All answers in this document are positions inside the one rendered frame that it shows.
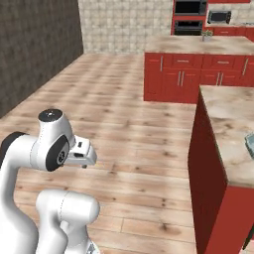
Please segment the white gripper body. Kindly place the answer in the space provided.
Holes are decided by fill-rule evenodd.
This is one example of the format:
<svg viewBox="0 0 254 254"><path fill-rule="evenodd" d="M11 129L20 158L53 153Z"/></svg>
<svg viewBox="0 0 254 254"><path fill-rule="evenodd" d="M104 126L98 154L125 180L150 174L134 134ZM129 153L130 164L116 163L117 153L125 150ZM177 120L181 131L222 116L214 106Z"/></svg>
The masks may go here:
<svg viewBox="0 0 254 254"><path fill-rule="evenodd" d="M67 162L71 165L80 165L82 167L93 166L96 164L97 155L92 145L88 142L77 142L70 149Z"/></svg>

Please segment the red dining counter cabinet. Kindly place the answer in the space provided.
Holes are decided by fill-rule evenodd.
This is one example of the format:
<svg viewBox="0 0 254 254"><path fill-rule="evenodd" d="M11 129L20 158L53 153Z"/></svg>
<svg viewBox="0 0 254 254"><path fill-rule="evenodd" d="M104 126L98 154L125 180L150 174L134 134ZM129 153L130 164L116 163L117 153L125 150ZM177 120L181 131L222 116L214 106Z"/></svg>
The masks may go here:
<svg viewBox="0 0 254 254"><path fill-rule="evenodd" d="M197 254L239 254L254 227L254 88L199 88L188 169Z"/></svg>

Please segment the clear grey tupperware container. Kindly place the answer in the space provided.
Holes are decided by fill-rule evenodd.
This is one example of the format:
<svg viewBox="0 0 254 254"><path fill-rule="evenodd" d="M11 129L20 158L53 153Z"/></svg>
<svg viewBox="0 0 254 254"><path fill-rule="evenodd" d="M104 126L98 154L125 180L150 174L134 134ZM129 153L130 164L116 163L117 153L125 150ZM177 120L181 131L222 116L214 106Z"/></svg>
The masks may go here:
<svg viewBox="0 0 254 254"><path fill-rule="evenodd" d="M245 145L250 151L254 152L254 133L250 133L245 137Z"/></svg>

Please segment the red kitchen island cupboards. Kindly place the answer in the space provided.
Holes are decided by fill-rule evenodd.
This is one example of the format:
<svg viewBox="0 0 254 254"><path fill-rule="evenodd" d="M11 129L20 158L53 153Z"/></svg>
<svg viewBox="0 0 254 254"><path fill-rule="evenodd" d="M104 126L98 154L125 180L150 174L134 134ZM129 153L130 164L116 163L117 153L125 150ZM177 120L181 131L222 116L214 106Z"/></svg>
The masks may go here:
<svg viewBox="0 0 254 254"><path fill-rule="evenodd" d="M254 43L245 37L159 36L144 53L146 101L195 104L198 88L254 86Z"/></svg>

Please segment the small green potted plant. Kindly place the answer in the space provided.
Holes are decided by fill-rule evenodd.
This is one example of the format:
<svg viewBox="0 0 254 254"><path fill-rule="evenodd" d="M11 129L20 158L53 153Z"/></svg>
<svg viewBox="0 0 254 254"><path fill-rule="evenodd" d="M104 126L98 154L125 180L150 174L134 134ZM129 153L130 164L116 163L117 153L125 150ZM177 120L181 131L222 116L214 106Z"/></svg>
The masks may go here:
<svg viewBox="0 0 254 254"><path fill-rule="evenodd" d="M204 30L201 35L202 35L202 40L204 42L208 42L211 40L213 32L211 30Z"/></svg>

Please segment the black built-in oven stack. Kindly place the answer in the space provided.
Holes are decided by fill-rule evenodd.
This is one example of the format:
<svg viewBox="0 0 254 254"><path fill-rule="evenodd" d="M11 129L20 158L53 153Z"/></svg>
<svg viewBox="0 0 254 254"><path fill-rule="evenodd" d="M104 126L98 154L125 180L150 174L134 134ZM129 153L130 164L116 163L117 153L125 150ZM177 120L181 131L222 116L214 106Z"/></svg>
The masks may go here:
<svg viewBox="0 0 254 254"><path fill-rule="evenodd" d="M174 0L171 34L200 36L205 22L207 0Z"/></svg>

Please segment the red base cupboards run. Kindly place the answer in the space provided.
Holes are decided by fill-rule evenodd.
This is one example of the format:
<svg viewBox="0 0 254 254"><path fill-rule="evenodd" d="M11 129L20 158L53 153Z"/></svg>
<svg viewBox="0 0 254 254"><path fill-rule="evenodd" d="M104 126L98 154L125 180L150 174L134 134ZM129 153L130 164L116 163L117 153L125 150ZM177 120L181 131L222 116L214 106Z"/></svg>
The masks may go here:
<svg viewBox="0 0 254 254"><path fill-rule="evenodd" d="M233 27L207 27L215 36L245 36L254 40L254 27L233 26Z"/></svg>

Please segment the black microwave oven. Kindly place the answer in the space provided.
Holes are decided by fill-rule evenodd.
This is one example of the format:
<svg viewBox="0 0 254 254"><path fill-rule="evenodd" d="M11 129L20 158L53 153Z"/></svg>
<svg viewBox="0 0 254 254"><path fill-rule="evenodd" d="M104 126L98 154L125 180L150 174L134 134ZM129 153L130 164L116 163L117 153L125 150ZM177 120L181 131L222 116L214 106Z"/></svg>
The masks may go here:
<svg viewBox="0 0 254 254"><path fill-rule="evenodd" d="M207 17L208 24L229 24L231 20L230 11L209 11Z"/></svg>

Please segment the red wall cupboard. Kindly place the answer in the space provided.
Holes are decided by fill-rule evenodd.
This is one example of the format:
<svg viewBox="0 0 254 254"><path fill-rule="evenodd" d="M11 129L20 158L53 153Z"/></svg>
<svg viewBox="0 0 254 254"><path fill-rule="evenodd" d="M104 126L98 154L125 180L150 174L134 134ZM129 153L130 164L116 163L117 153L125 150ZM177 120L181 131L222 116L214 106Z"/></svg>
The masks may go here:
<svg viewBox="0 0 254 254"><path fill-rule="evenodd" d="M209 4L249 4L252 0L207 0Z"/></svg>

